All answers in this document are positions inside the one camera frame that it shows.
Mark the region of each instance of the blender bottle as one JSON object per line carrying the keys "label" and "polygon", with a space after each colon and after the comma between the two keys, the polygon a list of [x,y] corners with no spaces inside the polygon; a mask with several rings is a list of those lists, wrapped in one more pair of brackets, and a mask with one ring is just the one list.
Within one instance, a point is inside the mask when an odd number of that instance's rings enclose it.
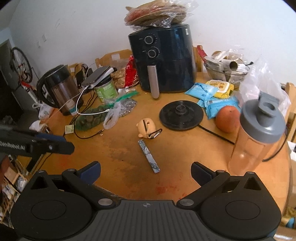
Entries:
{"label": "blender bottle", "polygon": [[278,109],[279,99],[261,92],[259,99],[247,101],[240,115],[240,128],[228,163],[232,175],[253,171],[285,131]]}

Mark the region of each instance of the green label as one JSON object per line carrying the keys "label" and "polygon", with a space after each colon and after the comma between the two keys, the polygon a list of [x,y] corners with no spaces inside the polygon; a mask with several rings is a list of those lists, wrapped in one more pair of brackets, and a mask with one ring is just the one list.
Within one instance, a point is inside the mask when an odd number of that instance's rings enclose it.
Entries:
{"label": "green label", "polygon": [[103,86],[94,87],[94,89],[101,101],[104,99],[114,99],[117,97],[117,90],[113,81],[110,81]]}

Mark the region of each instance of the bicycle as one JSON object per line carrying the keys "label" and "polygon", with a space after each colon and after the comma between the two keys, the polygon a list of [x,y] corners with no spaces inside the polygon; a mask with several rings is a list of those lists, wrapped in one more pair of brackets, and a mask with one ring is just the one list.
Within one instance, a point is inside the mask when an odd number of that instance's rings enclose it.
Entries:
{"label": "bicycle", "polygon": [[30,85],[33,80],[32,68],[28,58],[20,48],[13,47],[10,50],[9,65],[11,70],[18,74],[18,86],[13,90],[13,92],[15,92],[19,87],[22,87],[24,90],[26,90],[34,101],[32,107],[39,112],[42,101],[37,96],[36,88]]}

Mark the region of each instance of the kettle power cord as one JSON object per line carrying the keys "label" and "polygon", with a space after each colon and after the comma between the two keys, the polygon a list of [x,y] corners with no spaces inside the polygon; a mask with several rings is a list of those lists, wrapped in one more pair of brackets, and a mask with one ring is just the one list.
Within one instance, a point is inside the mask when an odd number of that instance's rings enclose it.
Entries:
{"label": "kettle power cord", "polygon": [[[232,145],[235,145],[234,142],[232,142],[232,141],[228,140],[227,138],[225,138],[225,137],[223,137],[223,136],[220,136],[220,135],[218,135],[218,134],[216,134],[216,133],[214,133],[214,132],[212,132],[212,131],[210,131],[210,130],[204,128],[204,127],[201,126],[201,125],[198,125],[198,127],[200,127],[200,128],[203,129],[204,131],[206,131],[206,132],[208,132],[208,133],[210,133],[210,134],[212,134],[212,135],[214,135],[214,136],[216,136],[216,137],[218,137],[218,138],[220,138],[220,139],[222,139],[222,140],[224,140],[224,141],[227,141],[228,143],[230,143],[230,144],[232,144]],[[283,144],[281,145],[281,147],[280,147],[280,148],[279,148],[279,149],[278,149],[273,155],[271,155],[270,157],[268,157],[268,158],[266,158],[266,159],[263,159],[262,161],[263,161],[263,162],[267,162],[267,161],[273,159],[277,154],[279,154],[279,152],[283,149],[283,147],[284,147],[284,145],[285,145],[287,139],[288,139],[288,133],[286,133],[285,140],[284,140]]]}

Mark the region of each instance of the plastic wrap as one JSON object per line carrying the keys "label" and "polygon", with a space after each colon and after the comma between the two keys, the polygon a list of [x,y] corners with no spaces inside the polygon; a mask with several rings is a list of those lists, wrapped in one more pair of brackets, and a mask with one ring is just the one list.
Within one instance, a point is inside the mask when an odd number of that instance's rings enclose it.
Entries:
{"label": "plastic wrap", "polygon": [[137,8],[126,7],[129,12],[124,21],[126,25],[134,26],[134,30],[149,26],[169,28],[172,24],[182,23],[197,6],[194,0],[156,0]]}
{"label": "plastic wrap", "polygon": [[53,107],[51,107],[45,103],[42,103],[40,110],[39,110],[39,119],[45,120],[45,119],[49,118],[53,111],[54,111]]}
{"label": "plastic wrap", "polygon": [[25,186],[27,185],[27,183],[28,183],[28,181],[24,177],[19,176],[17,178],[17,182],[16,182],[15,186],[20,192],[22,192],[24,190]]}
{"label": "plastic wrap", "polygon": [[136,104],[137,101],[129,98],[116,102],[104,120],[104,128],[106,130],[112,128],[117,123],[119,117],[125,116],[131,112],[132,109],[135,108]]}
{"label": "plastic wrap", "polygon": [[289,96],[281,89],[280,83],[274,79],[267,61],[262,57],[252,65],[249,74],[239,86],[236,96],[240,107],[248,100],[258,99],[260,91],[279,99],[279,110],[285,117],[291,104]]}

